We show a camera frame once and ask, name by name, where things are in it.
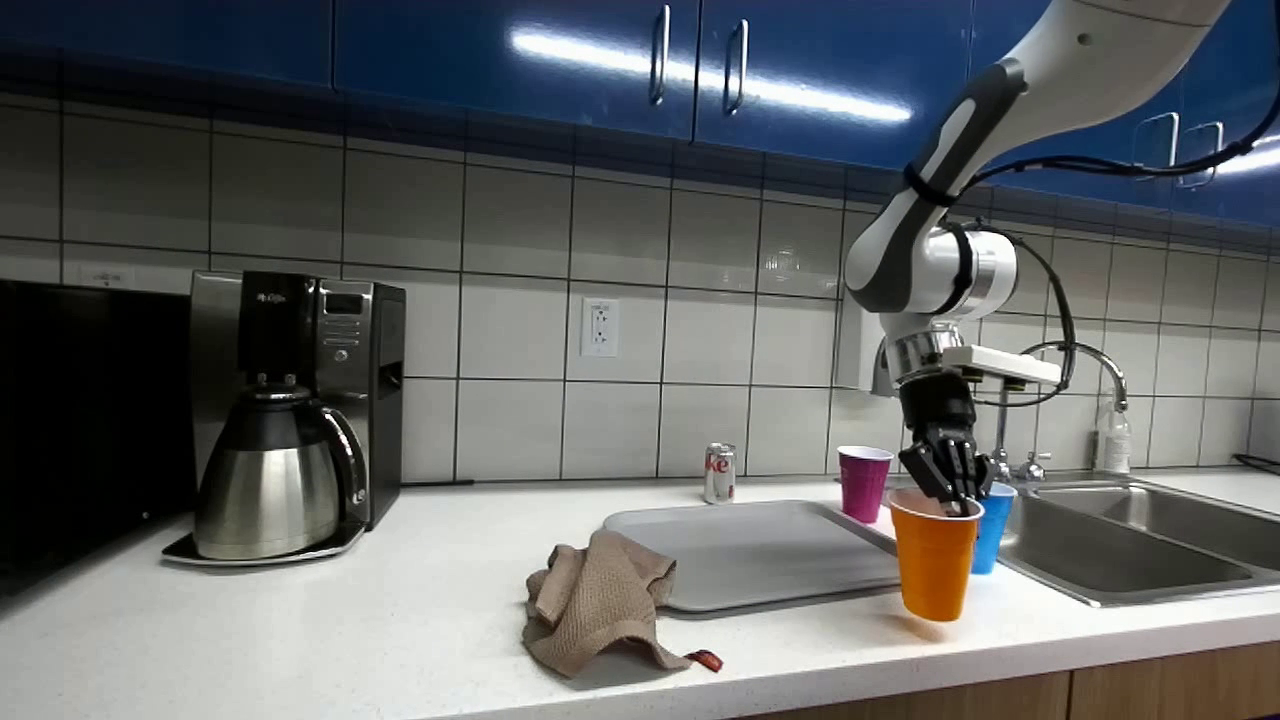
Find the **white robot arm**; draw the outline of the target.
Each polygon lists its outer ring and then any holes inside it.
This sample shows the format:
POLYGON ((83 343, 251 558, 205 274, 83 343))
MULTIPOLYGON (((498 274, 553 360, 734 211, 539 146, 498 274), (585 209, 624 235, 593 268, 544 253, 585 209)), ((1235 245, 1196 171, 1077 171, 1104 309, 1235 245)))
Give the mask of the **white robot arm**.
POLYGON ((967 343, 958 320, 991 317, 1016 286, 1016 239, 958 227, 948 209, 1004 152, 1108 122, 1148 105, 1206 38, 1229 0, 1051 0, 936 122, 898 187, 848 245, 845 286, 883 324, 880 354, 911 438, 917 486, 967 514, 988 493, 973 438, 973 384, 1065 387, 1073 362, 967 343))

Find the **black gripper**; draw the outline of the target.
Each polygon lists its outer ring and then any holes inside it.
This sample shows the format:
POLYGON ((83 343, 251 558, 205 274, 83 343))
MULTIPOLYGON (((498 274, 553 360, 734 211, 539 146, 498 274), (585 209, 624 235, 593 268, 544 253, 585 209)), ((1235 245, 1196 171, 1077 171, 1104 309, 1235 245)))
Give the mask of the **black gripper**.
POLYGON ((973 438, 975 405, 967 379, 953 372, 909 379, 898 406, 911 433, 898 463, 917 486, 948 512, 958 512, 958 500, 979 508, 988 496, 988 455, 973 438))

